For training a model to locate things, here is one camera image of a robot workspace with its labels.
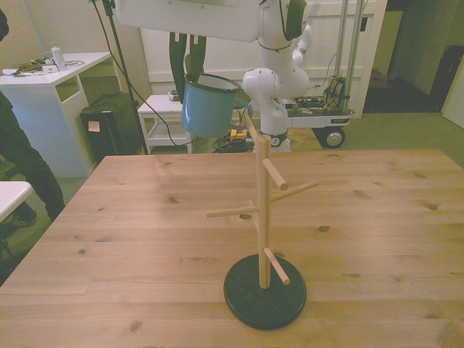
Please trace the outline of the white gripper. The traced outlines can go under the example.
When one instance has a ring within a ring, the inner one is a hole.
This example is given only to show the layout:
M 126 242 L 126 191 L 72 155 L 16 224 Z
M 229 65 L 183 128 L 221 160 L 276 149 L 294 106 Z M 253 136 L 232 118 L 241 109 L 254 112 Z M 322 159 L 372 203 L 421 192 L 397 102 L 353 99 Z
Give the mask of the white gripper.
M 258 34 L 258 1 L 119 0 L 115 9 L 124 25 L 170 32 L 170 66 L 180 103 L 185 88 L 187 34 L 192 34 L 187 77 L 194 83 L 204 73 L 206 37 L 252 42 Z

